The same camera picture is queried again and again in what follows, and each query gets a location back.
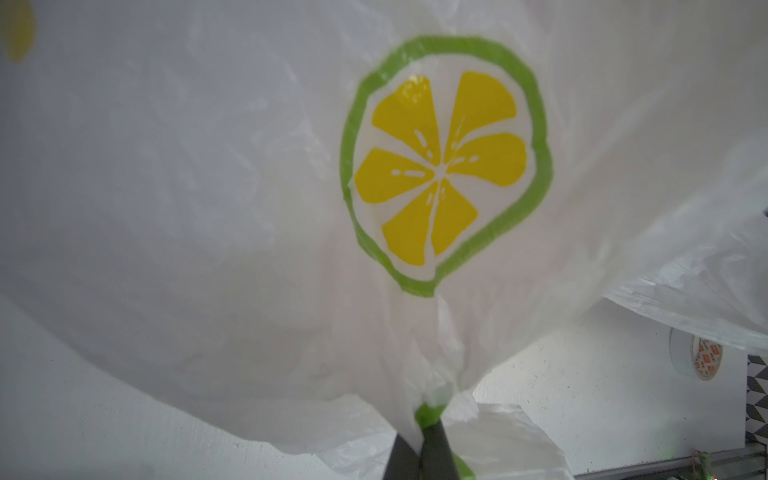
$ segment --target white surface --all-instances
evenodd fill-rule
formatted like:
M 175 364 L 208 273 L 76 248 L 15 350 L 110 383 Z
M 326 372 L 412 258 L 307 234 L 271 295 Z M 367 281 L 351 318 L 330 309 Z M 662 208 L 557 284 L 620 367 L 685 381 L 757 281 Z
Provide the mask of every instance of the white surface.
M 0 297 L 0 478 L 338 480 L 96 369 Z
M 698 378 L 694 366 L 694 356 L 699 354 L 698 337 L 678 329 L 670 334 L 670 360 L 675 372 L 692 379 Z
M 674 328 L 768 356 L 768 218 L 763 208 L 606 297 Z
M 675 373 L 669 328 L 608 301 L 478 387 L 520 403 L 574 473 L 743 444 L 746 356 L 711 382 Z M 90 366 L 0 300 L 0 478 L 342 478 L 310 455 L 245 442 Z
M 714 379 L 690 379 L 674 371 L 669 336 L 602 300 L 491 372 L 475 397 L 520 404 L 575 474 L 742 447 L 746 354 L 726 348 Z

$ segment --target printed lemon graphic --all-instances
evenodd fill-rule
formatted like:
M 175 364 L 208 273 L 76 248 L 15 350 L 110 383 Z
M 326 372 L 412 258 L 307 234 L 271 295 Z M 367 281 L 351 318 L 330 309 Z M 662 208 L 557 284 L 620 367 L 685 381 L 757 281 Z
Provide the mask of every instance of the printed lemon graphic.
M 535 77 L 482 38 L 407 42 L 360 85 L 340 173 L 360 246 L 406 292 L 432 296 L 546 194 Z

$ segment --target green circle outline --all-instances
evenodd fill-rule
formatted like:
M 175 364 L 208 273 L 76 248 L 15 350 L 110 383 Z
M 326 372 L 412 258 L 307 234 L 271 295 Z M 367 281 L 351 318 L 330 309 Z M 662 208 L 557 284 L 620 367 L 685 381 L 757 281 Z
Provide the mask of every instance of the green circle outline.
M 525 93 L 528 110 L 531 112 L 533 135 L 531 149 L 536 156 L 536 174 L 528 189 L 512 205 L 491 220 L 485 227 L 462 243 L 454 253 L 443 260 L 435 269 L 432 280 L 416 280 L 400 273 L 389 257 L 360 226 L 352 206 L 352 191 L 349 182 L 353 175 L 353 156 L 357 134 L 365 113 L 368 97 L 387 84 L 400 70 L 415 60 L 427 55 L 465 54 L 472 55 L 498 65 L 512 77 Z M 435 288 L 450 273 L 492 241 L 522 222 L 544 199 L 552 182 L 552 159 L 547 145 L 547 120 L 544 103 L 538 91 L 533 72 L 517 55 L 503 45 L 481 37 L 449 37 L 424 35 L 400 45 L 382 62 L 381 66 L 360 83 L 355 100 L 349 109 L 341 140 L 339 160 L 341 189 L 349 215 L 355 227 L 357 241 L 362 249 L 374 260 L 381 263 L 403 291 L 415 296 L 431 297 Z

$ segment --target tape roll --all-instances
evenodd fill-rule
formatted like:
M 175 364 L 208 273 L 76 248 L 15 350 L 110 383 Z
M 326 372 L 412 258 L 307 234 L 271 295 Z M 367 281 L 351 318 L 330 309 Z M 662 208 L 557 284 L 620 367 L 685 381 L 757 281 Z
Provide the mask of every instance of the tape roll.
M 723 360 L 723 346 L 678 329 L 670 333 L 670 359 L 683 376 L 711 380 Z

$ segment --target green tape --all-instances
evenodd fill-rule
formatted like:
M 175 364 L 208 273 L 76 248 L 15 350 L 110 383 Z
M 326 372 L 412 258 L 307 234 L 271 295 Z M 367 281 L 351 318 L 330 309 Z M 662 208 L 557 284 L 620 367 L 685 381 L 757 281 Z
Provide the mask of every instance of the green tape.
M 421 427 L 421 429 L 424 430 L 431 427 L 432 425 L 435 425 L 437 422 L 440 421 L 440 415 L 442 415 L 443 411 L 445 410 L 445 407 L 446 405 L 431 407 L 426 403 L 423 403 L 422 406 L 420 406 L 419 409 L 416 410 L 416 413 L 413 416 L 416 418 L 416 423 L 419 424 L 419 427 Z M 456 455 L 455 453 L 453 454 L 453 462 L 456 464 L 456 470 L 458 470 L 458 474 L 462 480 L 477 479 L 472 469 L 469 468 L 469 466 L 464 462 L 464 460 L 462 460 L 462 458 Z
M 424 430 L 440 421 L 440 415 L 442 415 L 442 411 L 445 410 L 445 407 L 445 405 L 431 407 L 424 403 L 418 410 L 416 410 L 416 413 L 413 416 L 416 418 L 416 423 L 419 424 L 419 427 Z
M 456 464 L 456 470 L 458 470 L 458 475 L 462 478 L 462 480 L 477 479 L 472 469 L 469 468 L 467 464 L 464 463 L 464 460 L 462 460 L 462 458 L 455 453 L 453 454 L 453 462 Z

